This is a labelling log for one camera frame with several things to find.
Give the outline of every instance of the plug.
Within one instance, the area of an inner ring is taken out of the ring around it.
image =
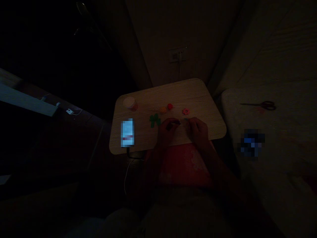
[[[72,111],[71,109],[67,109],[66,112],[67,112],[69,115],[71,115],[71,114],[73,114],[74,111]]]

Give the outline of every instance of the scissor handle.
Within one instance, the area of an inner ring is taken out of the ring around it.
[[[269,111],[273,111],[276,109],[276,106],[274,106],[274,102],[272,102],[272,101],[262,102],[261,107],[263,107],[264,109],[269,110]]]
[[[272,101],[264,101],[261,103],[263,106],[274,106],[274,102]]]

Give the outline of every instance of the white cable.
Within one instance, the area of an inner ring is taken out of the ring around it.
[[[82,112],[83,110],[81,109],[80,110],[80,112],[78,113],[78,114],[74,114],[74,113],[72,113],[72,115],[74,115],[74,116],[78,116],[81,112]]]
[[[130,167],[130,164],[128,165],[128,168],[126,169],[126,173],[125,173],[125,178],[124,178],[124,193],[126,194],[126,191],[125,191],[125,180],[126,180],[126,176],[128,174],[128,169]]]

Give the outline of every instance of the scissors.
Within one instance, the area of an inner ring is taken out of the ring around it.
[[[262,103],[240,103],[241,105],[248,105],[248,106],[260,106],[266,110],[273,111],[276,109],[276,106],[274,106],[274,103],[271,101],[264,101]]]

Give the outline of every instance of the hand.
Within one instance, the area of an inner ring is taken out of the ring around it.
[[[208,126],[196,117],[189,119],[190,133],[193,142],[199,147],[209,146]]]
[[[176,118],[168,118],[158,127],[156,149],[166,149],[172,142],[174,133],[179,125],[171,124],[171,122],[179,122],[179,120]]]

